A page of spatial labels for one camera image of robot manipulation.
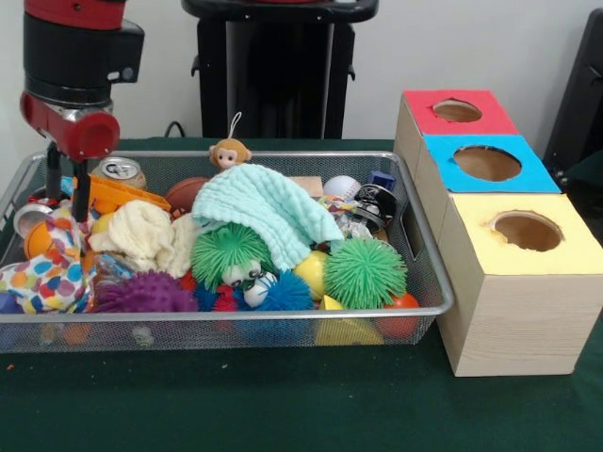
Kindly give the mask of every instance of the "monkey keychain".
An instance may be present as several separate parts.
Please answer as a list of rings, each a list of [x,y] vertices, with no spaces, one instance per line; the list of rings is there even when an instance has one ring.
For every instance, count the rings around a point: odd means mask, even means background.
[[[242,113],[235,114],[230,124],[230,133],[228,138],[219,141],[216,145],[209,147],[209,161],[220,168],[220,171],[249,162],[252,159],[252,152],[245,147],[238,139],[233,138],[235,127],[241,119]]]

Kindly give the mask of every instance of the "shape sorter box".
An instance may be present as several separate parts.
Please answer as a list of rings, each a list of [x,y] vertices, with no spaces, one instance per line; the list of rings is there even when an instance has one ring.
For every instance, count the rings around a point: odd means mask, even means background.
[[[426,135],[518,135],[492,92],[487,90],[405,90],[399,107],[395,152],[413,180]]]
[[[433,234],[441,232],[449,193],[560,193],[519,135],[425,136],[416,191]]]
[[[457,377],[572,373],[603,306],[603,250],[561,194],[451,194],[438,246]]]

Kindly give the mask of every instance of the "metal basket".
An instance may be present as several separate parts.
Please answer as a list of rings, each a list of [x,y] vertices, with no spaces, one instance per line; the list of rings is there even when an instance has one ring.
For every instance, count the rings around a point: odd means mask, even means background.
[[[136,159],[148,189],[165,195],[187,177],[212,176],[204,152],[118,152]],[[373,170],[392,174],[397,214],[387,231],[408,266],[408,291],[417,309],[193,314],[0,315],[0,352],[67,352],[231,347],[314,347],[416,344],[454,296],[406,165],[384,152],[255,152],[253,163],[287,176],[348,174],[360,181]],[[0,201],[1,265],[25,260],[12,218],[44,186],[45,155],[28,157]],[[388,334],[381,334],[386,327]]]

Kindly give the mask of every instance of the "polka dot cloth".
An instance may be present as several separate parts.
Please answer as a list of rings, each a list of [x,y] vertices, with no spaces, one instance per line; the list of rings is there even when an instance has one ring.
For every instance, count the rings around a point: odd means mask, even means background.
[[[46,219],[55,246],[34,259],[0,269],[0,293],[10,293],[28,314],[86,310],[95,269],[83,273],[80,251],[89,225],[78,225],[71,205],[64,204]]]

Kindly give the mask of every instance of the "green spiky ball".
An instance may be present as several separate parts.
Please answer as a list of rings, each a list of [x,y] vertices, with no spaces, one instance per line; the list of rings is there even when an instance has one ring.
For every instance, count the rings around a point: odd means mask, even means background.
[[[406,293],[406,264],[376,238],[347,240],[327,259],[327,294],[347,309],[378,309]]]
[[[237,223],[200,235],[190,254],[195,280],[211,292],[221,284],[226,268],[247,265],[251,260],[259,261],[262,269],[274,273],[270,250],[264,240],[253,229]]]

